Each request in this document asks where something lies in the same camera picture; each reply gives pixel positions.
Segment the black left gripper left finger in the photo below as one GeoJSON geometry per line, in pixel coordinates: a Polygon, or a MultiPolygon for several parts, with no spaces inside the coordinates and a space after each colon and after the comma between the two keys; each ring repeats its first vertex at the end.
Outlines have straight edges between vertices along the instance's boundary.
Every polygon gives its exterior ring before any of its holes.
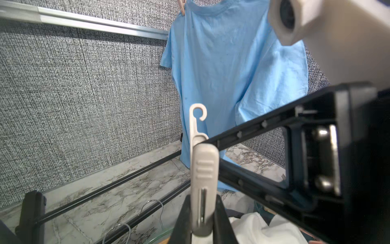
{"type": "Polygon", "coordinates": [[[191,196],[187,195],[178,219],[170,236],[168,244],[191,244],[192,223],[191,223],[191,196]]]}

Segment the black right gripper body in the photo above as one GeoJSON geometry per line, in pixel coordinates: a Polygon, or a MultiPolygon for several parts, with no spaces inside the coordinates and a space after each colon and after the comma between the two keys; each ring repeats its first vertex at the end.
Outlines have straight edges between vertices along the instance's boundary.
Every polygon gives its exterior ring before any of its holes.
{"type": "Polygon", "coordinates": [[[367,82],[309,95],[292,129],[299,225],[327,243],[390,241],[390,100],[367,82]]]}

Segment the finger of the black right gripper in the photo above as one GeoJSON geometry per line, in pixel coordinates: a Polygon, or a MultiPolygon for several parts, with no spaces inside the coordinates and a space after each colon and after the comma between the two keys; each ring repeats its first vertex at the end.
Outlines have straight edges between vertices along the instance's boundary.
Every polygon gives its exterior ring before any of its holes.
{"type": "Polygon", "coordinates": [[[268,179],[224,159],[219,163],[219,180],[279,214],[315,211],[317,201],[287,179],[287,185],[268,179]]]}
{"type": "Polygon", "coordinates": [[[266,115],[250,120],[214,136],[204,141],[204,143],[212,144],[216,146],[218,150],[224,150],[230,146],[250,140],[278,127],[285,127],[287,130],[285,143],[290,149],[294,142],[301,142],[298,126],[303,119],[296,116],[296,107],[301,106],[303,102],[303,100],[294,101],[266,115]]]}

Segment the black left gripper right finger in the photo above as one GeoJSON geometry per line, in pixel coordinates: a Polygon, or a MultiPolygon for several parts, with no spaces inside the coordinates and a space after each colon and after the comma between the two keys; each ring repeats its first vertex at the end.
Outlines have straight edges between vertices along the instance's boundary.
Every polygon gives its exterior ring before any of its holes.
{"type": "Polygon", "coordinates": [[[216,196],[215,211],[213,214],[213,243],[238,244],[233,228],[226,214],[221,197],[216,196]]]}

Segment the white t-shirt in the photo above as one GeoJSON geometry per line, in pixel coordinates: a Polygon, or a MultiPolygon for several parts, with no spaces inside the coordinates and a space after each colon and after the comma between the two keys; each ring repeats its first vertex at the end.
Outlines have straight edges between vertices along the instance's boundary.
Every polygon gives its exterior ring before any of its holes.
{"type": "Polygon", "coordinates": [[[240,244],[306,244],[297,226],[275,215],[267,224],[258,212],[244,214],[241,218],[229,217],[235,237],[240,244]]]}

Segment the grey white hooked clothespin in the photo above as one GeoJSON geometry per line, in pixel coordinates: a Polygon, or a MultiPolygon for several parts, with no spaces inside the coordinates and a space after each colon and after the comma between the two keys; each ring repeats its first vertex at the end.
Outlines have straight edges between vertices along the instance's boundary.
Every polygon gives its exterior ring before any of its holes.
{"type": "Polygon", "coordinates": [[[206,143],[208,136],[198,131],[194,111],[202,113],[200,121],[207,117],[207,109],[196,103],[190,107],[190,156],[191,156],[191,223],[195,236],[206,237],[213,231],[215,212],[219,151],[213,144],[206,143]]]}

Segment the yellow wooden hanger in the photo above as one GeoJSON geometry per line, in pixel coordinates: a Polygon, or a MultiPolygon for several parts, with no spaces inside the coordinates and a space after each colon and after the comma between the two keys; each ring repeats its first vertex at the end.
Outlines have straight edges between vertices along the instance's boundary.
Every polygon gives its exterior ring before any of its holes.
{"type": "Polygon", "coordinates": [[[127,237],[125,237],[124,243],[128,244],[130,242],[131,232],[132,229],[130,225],[126,223],[116,224],[111,227],[104,235],[102,239],[102,244],[113,244],[116,240],[118,240],[125,234],[127,234],[127,237]]]}

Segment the light blue t-shirt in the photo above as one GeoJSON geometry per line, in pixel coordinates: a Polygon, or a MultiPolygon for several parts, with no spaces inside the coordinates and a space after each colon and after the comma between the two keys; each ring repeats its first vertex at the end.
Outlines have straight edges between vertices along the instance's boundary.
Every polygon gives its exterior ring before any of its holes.
{"type": "Polygon", "coordinates": [[[268,9],[268,1],[187,1],[173,21],[160,65],[179,93],[186,167],[193,104],[207,109],[198,130],[214,137],[307,95],[304,43],[281,45],[268,9]]]}

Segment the pink clothespin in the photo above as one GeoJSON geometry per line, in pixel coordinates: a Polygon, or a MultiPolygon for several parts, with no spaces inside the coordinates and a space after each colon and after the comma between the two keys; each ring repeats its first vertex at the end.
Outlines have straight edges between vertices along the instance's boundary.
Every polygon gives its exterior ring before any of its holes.
{"type": "Polygon", "coordinates": [[[182,16],[185,15],[185,4],[186,4],[186,0],[177,0],[177,3],[179,5],[179,8],[180,8],[180,12],[182,14],[182,16]]]}

